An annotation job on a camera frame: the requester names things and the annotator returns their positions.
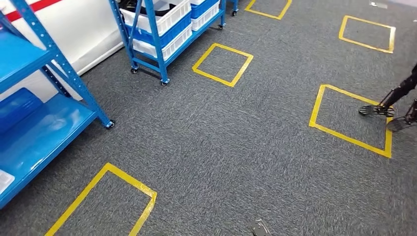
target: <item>blue shelving unit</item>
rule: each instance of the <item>blue shelving unit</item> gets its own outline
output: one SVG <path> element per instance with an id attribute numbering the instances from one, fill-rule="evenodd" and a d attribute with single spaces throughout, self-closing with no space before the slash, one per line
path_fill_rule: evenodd
<path id="1" fill-rule="evenodd" d="M 0 170 L 14 177 L 6 185 L 6 189 L 0 192 L 0 208 L 18 194 L 93 120 L 99 118 L 107 128 L 115 124 L 101 110 L 28 4 L 24 0 L 11 2 L 46 50 L 27 41 L 0 12 L 0 93 L 37 70 L 54 84 L 59 93 L 42 103 L 23 88 L 0 101 L 0 121 L 3 125 L 0 129 Z M 74 100 L 52 71 L 77 91 L 87 105 Z"/>
<path id="2" fill-rule="evenodd" d="M 124 20 L 122 18 L 122 15 L 119 11 L 119 5 L 115 0 L 109 0 L 110 5 L 113 10 L 113 15 L 116 19 L 116 22 L 118 24 L 121 37 L 123 40 L 123 43 L 126 47 L 127 54 L 130 59 L 130 64 L 132 69 L 130 70 L 133 74 L 137 73 L 139 65 L 145 66 L 147 68 L 150 68 L 158 73 L 161 74 L 161 85 L 166 86 L 170 79 L 168 78 L 167 74 L 167 66 L 171 64 L 192 42 L 194 42 L 203 32 L 205 32 L 216 20 L 220 18 L 220 24 L 219 29 L 223 29 L 223 27 L 226 25 L 225 23 L 225 12 L 226 12 L 226 0 L 221 0 L 220 9 L 219 12 L 214 15 L 208 22 L 205 23 L 204 26 L 202 26 L 198 31 L 193 31 L 191 37 L 186 40 L 183 45 L 177 49 L 167 60 L 164 60 L 163 54 L 162 54 L 162 44 L 160 41 L 160 36 L 158 34 L 158 28 L 156 25 L 156 19 L 155 19 L 155 13 L 153 9 L 153 2 L 152 0 L 143 0 L 145 1 L 146 6 L 146 13 L 149 19 L 149 24 L 151 28 L 151 34 L 153 39 L 153 45 L 156 49 L 157 57 L 153 57 L 146 53 L 141 53 L 133 49 L 133 38 L 136 34 L 135 31 L 137 31 L 136 27 L 126 27 Z M 139 12 L 142 6 L 142 0 L 139 0 L 136 6 L 136 12 L 135 12 L 135 18 L 133 21 L 133 26 L 136 26 L 138 23 L 138 17 Z M 142 55 L 145 56 L 151 60 L 154 60 L 158 62 L 158 66 L 151 65 L 147 63 L 146 61 L 141 60 L 140 58 L 136 57 L 136 55 Z"/>
<path id="3" fill-rule="evenodd" d="M 236 16 L 238 14 L 239 8 L 238 8 L 238 3 L 239 0 L 228 0 L 233 2 L 233 11 L 232 11 L 232 16 Z"/>

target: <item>white wall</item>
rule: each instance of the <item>white wall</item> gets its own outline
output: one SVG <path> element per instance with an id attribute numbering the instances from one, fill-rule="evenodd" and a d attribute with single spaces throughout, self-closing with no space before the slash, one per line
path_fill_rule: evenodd
<path id="1" fill-rule="evenodd" d="M 0 9 L 5 15 L 15 10 L 9 0 L 0 0 Z M 108 0 L 62 0 L 37 11 L 36 16 L 79 75 L 123 46 Z M 44 48 L 22 18 L 14 21 L 13 25 L 33 44 Z M 67 84 L 64 86 L 75 98 L 81 99 Z M 28 88 L 44 102 L 57 93 L 37 71 L 0 94 L 0 100 L 21 87 Z"/>

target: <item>white storage box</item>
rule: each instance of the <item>white storage box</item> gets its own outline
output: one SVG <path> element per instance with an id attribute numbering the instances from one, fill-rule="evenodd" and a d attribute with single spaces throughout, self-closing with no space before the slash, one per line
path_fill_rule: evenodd
<path id="1" fill-rule="evenodd" d="M 216 2 L 212 7 L 210 7 L 205 13 L 203 13 L 197 19 L 191 19 L 191 24 L 193 25 L 193 31 L 199 30 L 203 25 L 205 25 L 213 16 L 219 12 L 220 1 Z"/>
<path id="2" fill-rule="evenodd" d="M 0 170 L 0 194 L 4 192 L 9 185 L 14 181 L 14 176 Z"/>
<path id="3" fill-rule="evenodd" d="M 190 0 L 154 0 L 153 2 L 155 11 L 169 9 L 170 3 L 176 5 L 165 16 L 155 16 L 159 36 L 165 34 L 172 26 L 174 26 L 187 13 L 191 11 Z M 124 16 L 125 24 L 127 24 L 128 26 L 132 26 L 133 20 L 135 19 L 135 13 L 124 9 L 120 9 L 120 11 Z M 139 15 L 137 26 L 139 27 L 139 29 L 146 30 L 147 32 L 151 33 L 149 19 L 147 15 Z"/>
<path id="4" fill-rule="evenodd" d="M 202 2 L 204 2 L 205 0 L 190 0 L 190 3 L 191 4 L 194 4 L 194 5 L 200 5 Z"/>
<path id="5" fill-rule="evenodd" d="M 191 28 L 192 24 L 187 26 L 187 28 L 185 28 L 181 33 L 179 33 L 167 46 L 165 46 L 162 49 L 164 61 L 168 60 L 172 56 L 172 54 L 174 54 L 187 41 L 187 39 L 191 37 L 191 35 L 193 34 Z M 146 53 L 153 56 L 154 58 L 157 58 L 155 47 L 146 42 L 133 39 L 133 49 L 138 52 Z"/>

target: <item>yellow tape square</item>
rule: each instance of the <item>yellow tape square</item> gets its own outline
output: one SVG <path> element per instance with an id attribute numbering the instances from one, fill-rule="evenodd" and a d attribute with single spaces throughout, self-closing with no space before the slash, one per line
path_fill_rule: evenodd
<path id="1" fill-rule="evenodd" d="M 155 205 L 156 195 L 157 193 L 138 181 L 137 179 L 133 178 L 132 176 L 128 175 L 121 169 L 117 168 L 116 166 L 107 163 L 104 167 L 95 175 L 95 177 L 88 183 L 87 187 L 78 195 L 78 197 L 74 200 L 74 202 L 68 207 L 68 209 L 62 214 L 62 216 L 55 222 L 55 224 L 48 230 L 45 234 L 46 236 L 54 235 L 58 229 L 65 223 L 65 221 L 70 217 L 70 215 L 75 211 L 75 209 L 80 205 L 80 203 L 86 198 L 89 192 L 97 185 L 97 183 L 103 178 L 103 176 L 107 172 L 111 172 L 118 176 L 119 178 L 123 179 L 127 183 L 133 185 L 135 188 L 139 189 L 141 192 L 145 193 L 150 197 L 150 201 L 145 207 L 144 211 L 142 212 L 139 220 L 133 226 L 132 230 L 129 233 L 129 236 L 135 236 L 139 233 L 143 223 L 148 218 L 150 212 Z"/>
<path id="2" fill-rule="evenodd" d="M 365 23 L 369 23 L 369 24 L 373 24 L 373 25 L 376 25 L 376 26 L 381 26 L 381 27 L 385 27 L 385 28 L 390 29 L 388 49 L 377 48 L 377 47 L 374 47 L 374 46 L 371 46 L 371 45 L 368 45 L 368 44 L 360 43 L 360 42 L 345 38 L 343 36 L 343 34 L 345 33 L 345 28 L 346 28 L 346 24 L 348 22 L 348 19 L 357 20 L 357 21 L 361 21 L 361 22 L 365 22 Z M 349 42 L 349 43 L 354 43 L 354 44 L 360 45 L 360 46 L 365 47 L 365 48 L 374 49 L 374 50 L 377 50 L 377 51 L 380 51 L 380 52 L 393 53 L 394 52 L 394 41 L 395 41 L 395 30 L 396 30 L 396 28 L 392 27 L 392 26 L 386 26 L 386 25 L 383 25 L 383 24 L 379 24 L 379 23 L 372 22 L 372 21 L 367 21 L 367 20 L 360 19 L 360 18 L 353 17 L 353 16 L 345 16 L 345 17 L 343 17 L 342 25 L 340 27 L 339 39 L 341 39 L 343 41 L 346 41 L 346 42 Z"/>
<path id="3" fill-rule="evenodd" d="M 266 14 L 266 13 L 263 13 L 263 12 L 260 12 L 260 11 L 252 10 L 251 8 L 252 8 L 253 4 L 255 4 L 255 2 L 256 2 L 256 0 L 252 0 L 249 3 L 249 5 L 245 8 L 245 11 L 249 11 L 249 12 L 261 15 L 261 16 L 266 16 L 266 17 L 277 19 L 277 20 L 281 20 L 284 17 L 285 13 L 287 13 L 287 10 L 291 6 L 291 3 L 293 2 L 293 0 L 287 0 L 287 4 L 285 4 L 285 7 L 282 9 L 281 13 L 278 16 L 274 16 L 274 15 Z"/>
<path id="4" fill-rule="evenodd" d="M 215 47 L 219 47 L 219 48 L 222 48 L 222 49 L 226 49 L 228 51 L 231 51 L 231 52 L 234 52 L 234 53 L 237 53 L 237 54 L 240 54 L 240 55 L 243 55 L 243 56 L 246 56 L 247 57 L 245 63 L 242 66 L 242 68 L 239 70 L 238 74 L 233 78 L 233 80 L 231 82 L 226 81 L 226 80 L 223 80 L 223 79 L 220 79 L 217 76 L 210 75 L 210 74 L 208 74 L 208 73 L 206 73 L 206 72 L 201 71 L 200 69 L 198 69 L 198 67 L 201 65 L 201 63 L 203 63 L 203 61 L 209 56 L 209 54 L 213 51 L 213 49 Z M 200 74 L 200 75 L 206 76 L 206 77 L 208 77 L 210 79 L 213 79 L 215 81 L 221 82 L 222 84 L 225 84 L 227 86 L 234 87 L 235 84 L 238 82 L 238 80 L 241 78 L 242 74 L 247 69 L 247 67 L 248 67 L 249 63 L 252 61 L 252 59 L 253 59 L 253 55 L 251 55 L 251 54 L 244 53 L 242 51 L 239 51 L 239 50 L 236 50 L 234 48 L 230 48 L 228 46 L 224 46 L 224 45 L 221 45 L 221 44 L 218 44 L 218 43 L 213 43 L 209 47 L 209 49 L 207 49 L 207 51 L 201 56 L 201 58 L 198 59 L 198 61 L 194 64 L 193 71 L 195 73 L 197 73 L 197 74 Z"/>
<path id="5" fill-rule="evenodd" d="M 331 85 L 320 85 L 319 93 L 318 93 L 317 98 L 316 98 L 316 103 L 314 104 L 313 112 L 311 113 L 311 118 L 310 118 L 309 126 L 310 127 L 315 127 L 315 128 L 317 128 L 317 129 L 319 129 L 321 131 L 324 131 L 326 133 L 329 133 L 331 135 L 334 135 L 334 136 L 336 136 L 338 138 L 341 138 L 341 139 L 343 139 L 345 141 L 348 141 L 348 142 L 350 142 L 352 144 L 356 144 L 358 146 L 361 146 L 362 148 L 365 148 L 365 149 L 368 149 L 370 151 L 376 152 L 377 154 L 382 155 L 384 157 L 391 158 L 392 132 L 390 130 L 388 130 L 388 129 L 386 129 L 386 131 L 385 131 L 385 150 L 382 150 L 382 149 L 379 149 L 377 147 L 373 147 L 373 146 L 371 146 L 369 144 L 366 144 L 366 143 L 361 142 L 359 140 L 353 139 L 351 137 L 348 137 L 348 136 L 346 136 L 344 134 L 341 134 L 339 132 L 336 132 L 334 130 L 331 130 L 329 128 L 326 128 L 326 127 L 321 126 L 321 125 L 319 125 L 319 124 L 316 123 L 317 115 L 318 115 L 319 109 L 320 109 L 320 104 L 322 103 L 323 94 L 324 94 L 326 88 L 332 89 L 332 90 L 337 91 L 337 92 L 340 92 L 340 93 L 342 93 L 344 95 L 347 95 L 349 97 L 356 98 L 356 99 L 358 99 L 360 101 L 369 103 L 371 105 L 378 105 L 379 104 L 379 102 L 375 102 L 375 101 L 372 101 L 370 99 L 361 97 L 359 95 L 356 95 L 356 94 L 353 94 L 353 93 L 344 91 L 344 90 L 342 90 L 340 88 L 337 88 L 335 86 L 331 86 Z M 392 118 L 387 118 L 387 124 L 391 120 L 392 120 Z"/>

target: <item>black object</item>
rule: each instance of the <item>black object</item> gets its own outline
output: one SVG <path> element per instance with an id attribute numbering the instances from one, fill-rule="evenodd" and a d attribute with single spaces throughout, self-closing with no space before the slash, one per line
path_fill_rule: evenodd
<path id="1" fill-rule="evenodd" d="M 138 0 L 124 0 L 119 3 L 119 7 L 131 12 L 136 12 L 136 5 L 138 4 Z M 171 11 L 176 5 L 169 4 L 170 9 L 163 10 L 163 11 L 154 11 L 155 16 L 165 16 L 169 11 Z M 141 6 L 141 14 L 146 15 L 146 8 Z"/>
<path id="2" fill-rule="evenodd" d="M 400 131 L 417 125 L 417 99 L 414 99 L 413 104 L 408 109 L 403 117 L 398 117 L 391 120 L 387 124 L 387 128 L 391 131 Z"/>
<path id="3" fill-rule="evenodd" d="M 417 64 L 414 66 L 411 75 L 401 82 L 400 86 L 392 89 L 383 100 L 376 106 L 363 106 L 359 108 L 362 115 L 383 115 L 386 117 L 394 116 L 394 109 L 391 106 L 407 95 L 417 86 Z"/>

